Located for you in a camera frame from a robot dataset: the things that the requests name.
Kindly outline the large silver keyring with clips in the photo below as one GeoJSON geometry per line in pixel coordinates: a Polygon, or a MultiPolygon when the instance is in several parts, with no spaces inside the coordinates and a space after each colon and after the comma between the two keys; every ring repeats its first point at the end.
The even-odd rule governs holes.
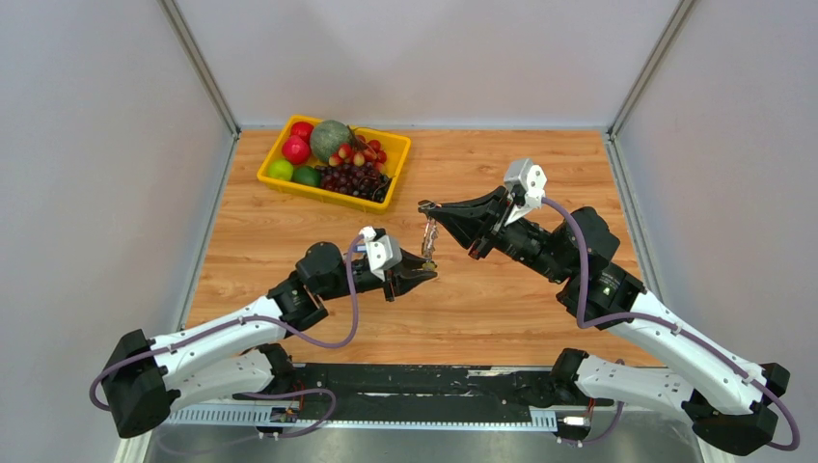
{"type": "Polygon", "coordinates": [[[434,202],[429,200],[422,200],[418,204],[418,211],[422,213],[426,219],[421,245],[421,256],[426,261],[433,260],[435,241],[438,237],[437,221],[430,215],[430,210],[436,206],[434,202]]]}

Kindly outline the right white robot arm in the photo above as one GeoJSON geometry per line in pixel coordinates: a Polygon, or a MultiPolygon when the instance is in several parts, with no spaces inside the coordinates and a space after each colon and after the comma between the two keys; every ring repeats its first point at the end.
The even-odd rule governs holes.
{"type": "Polygon", "coordinates": [[[737,456],[773,447],[778,423],[795,422],[782,403],[789,371],[743,359],[675,314],[614,263],[619,241],[593,208],[564,211],[561,224],[545,230],[527,218],[543,205],[554,201],[500,187],[459,203],[422,201],[418,210],[471,258],[499,251],[560,285],[558,301],[580,328],[623,338],[666,367],[662,373],[628,368],[566,348],[550,378],[556,398],[637,405],[689,425],[707,444],[737,456]]]}

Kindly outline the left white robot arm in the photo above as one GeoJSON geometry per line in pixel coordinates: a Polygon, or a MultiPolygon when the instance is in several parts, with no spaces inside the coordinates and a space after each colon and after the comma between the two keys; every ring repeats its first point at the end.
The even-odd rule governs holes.
{"type": "Polygon", "coordinates": [[[400,248],[388,235],[356,239],[349,253],[312,245],[289,276],[241,309],[190,329],[148,337],[123,335],[90,397],[110,413],[124,439],[145,434],[189,405],[228,395],[287,397],[294,388],[280,340],[319,341],[307,330],[327,317],[328,300],[382,291],[388,301],[437,275],[431,258],[400,248]]]}

